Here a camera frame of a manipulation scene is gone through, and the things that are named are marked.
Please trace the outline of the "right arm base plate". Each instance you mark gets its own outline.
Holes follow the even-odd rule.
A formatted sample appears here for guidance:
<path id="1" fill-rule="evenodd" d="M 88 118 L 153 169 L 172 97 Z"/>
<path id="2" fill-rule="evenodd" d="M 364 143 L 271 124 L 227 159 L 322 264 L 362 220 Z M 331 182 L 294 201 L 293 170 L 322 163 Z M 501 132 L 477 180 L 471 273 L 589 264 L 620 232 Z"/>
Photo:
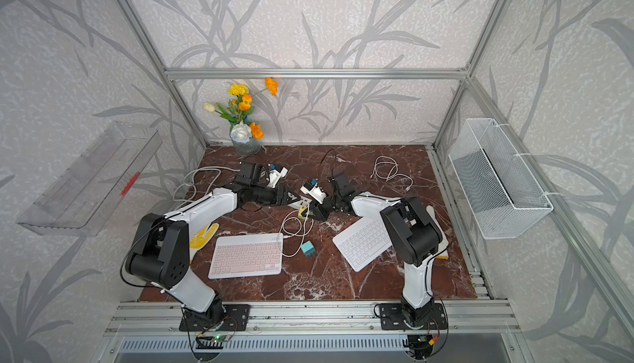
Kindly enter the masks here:
<path id="1" fill-rule="evenodd" d="M 447 330 L 447 312 L 441 302 L 431 300 L 414 309 L 404 300 L 399 303 L 375 305 L 374 313 L 382 330 Z"/>

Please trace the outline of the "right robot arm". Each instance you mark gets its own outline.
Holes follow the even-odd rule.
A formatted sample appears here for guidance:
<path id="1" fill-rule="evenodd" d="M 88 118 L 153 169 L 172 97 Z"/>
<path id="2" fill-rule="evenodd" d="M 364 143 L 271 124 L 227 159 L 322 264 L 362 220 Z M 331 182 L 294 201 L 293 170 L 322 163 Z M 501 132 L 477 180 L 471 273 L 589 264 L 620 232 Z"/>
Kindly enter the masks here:
<path id="1" fill-rule="evenodd" d="M 431 313 L 432 266 L 442 252 L 439 246 L 443 233 L 429 209 L 416 196 L 392 198 L 357 191 L 343 173 L 332 176 L 329 182 L 333 188 L 330 196 L 315 182 L 312 184 L 309 216 L 325 221 L 333 212 L 342 212 L 381 222 L 396 255 L 405 264 L 403 312 L 411 323 Z"/>

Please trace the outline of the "white power strip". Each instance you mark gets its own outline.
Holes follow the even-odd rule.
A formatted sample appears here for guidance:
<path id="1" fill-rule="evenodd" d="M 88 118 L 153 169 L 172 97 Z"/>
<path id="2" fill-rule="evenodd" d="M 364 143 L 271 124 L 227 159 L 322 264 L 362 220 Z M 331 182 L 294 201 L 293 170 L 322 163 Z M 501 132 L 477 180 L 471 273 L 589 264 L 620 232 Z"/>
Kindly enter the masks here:
<path id="1" fill-rule="evenodd" d="M 299 211 L 306 210 L 310 208 L 311 199 L 302 197 L 298 201 L 289 204 L 292 209 L 297 209 Z"/>

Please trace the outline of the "white wireless keyboard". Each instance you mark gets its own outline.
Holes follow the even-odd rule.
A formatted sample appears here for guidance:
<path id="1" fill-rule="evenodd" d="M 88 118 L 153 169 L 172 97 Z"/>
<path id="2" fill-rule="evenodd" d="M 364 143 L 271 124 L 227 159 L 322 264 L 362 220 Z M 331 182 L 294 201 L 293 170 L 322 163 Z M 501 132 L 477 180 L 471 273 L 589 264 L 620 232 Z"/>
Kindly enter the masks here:
<path id="1" fill-rule="evenodd" d="M 360 272 L 392 246 L 382 221 L 361 218 L 333 238 L 348 265 Z"/>

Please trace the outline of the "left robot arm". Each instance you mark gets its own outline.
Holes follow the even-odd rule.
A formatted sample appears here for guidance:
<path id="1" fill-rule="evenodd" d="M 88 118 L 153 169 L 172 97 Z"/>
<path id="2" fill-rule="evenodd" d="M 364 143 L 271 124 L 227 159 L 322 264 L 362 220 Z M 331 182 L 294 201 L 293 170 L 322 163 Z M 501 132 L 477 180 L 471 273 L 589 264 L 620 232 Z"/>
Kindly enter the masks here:
<path id="1" fill-rule="evenodd" d="M 220 295 L 191 270 L 190 241 L 201 230 L 244 204 L 285 206 L 300 200 L 281 180 L 288 169 L 268 166 L 268 181 L 261 180 L 264 166 L 242 163 L 231 183 L 167 214 L 147 214 L 139 222 L 134 242 L 122 262 L 127 272 L 168 293 L 184 311 L 216 323 L 226 316 Z"/>

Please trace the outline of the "teal USB charger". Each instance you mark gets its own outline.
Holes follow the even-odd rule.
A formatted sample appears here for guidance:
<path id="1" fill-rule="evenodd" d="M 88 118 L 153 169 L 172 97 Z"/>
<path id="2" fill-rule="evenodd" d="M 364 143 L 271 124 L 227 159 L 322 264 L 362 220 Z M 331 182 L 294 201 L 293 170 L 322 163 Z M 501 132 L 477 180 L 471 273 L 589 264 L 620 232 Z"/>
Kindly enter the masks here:
<path id="1" fill-rule="evenodd" d="M 313 257 L 316 254 L 316 249 L 312 242 L 304 242 L 300 246 L 300 250 L 302 251 L 305 257 Z"/>

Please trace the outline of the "yellow USB charger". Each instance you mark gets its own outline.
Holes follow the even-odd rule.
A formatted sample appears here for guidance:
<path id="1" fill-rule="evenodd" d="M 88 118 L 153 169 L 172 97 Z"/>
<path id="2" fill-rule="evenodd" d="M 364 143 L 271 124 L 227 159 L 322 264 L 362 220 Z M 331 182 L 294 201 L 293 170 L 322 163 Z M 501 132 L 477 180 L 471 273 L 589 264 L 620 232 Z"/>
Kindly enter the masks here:
<path id="1" fill-rule="evenodd" d="M 301 206 L 300 209 L 298 209 L 297 217 L 301 221 L 307 221 L 307 219 L 309 219 L 309 217 L 310 217 L 310 207 L 309 206 Z"/>

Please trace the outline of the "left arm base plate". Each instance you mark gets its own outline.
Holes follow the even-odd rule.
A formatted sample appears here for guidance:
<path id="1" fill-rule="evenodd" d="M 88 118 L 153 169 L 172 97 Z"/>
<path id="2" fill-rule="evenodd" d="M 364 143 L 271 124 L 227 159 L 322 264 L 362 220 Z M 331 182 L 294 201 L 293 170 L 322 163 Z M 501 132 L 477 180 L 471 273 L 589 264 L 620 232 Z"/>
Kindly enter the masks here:
<path id="1" fill-rule="evenodd" d="M 250 305 L 214 305 L 204 313 L 191 309 L 183 310 L 180 332 L 201 333 L 207 331 L 244 332 L 249 320 Z"/>

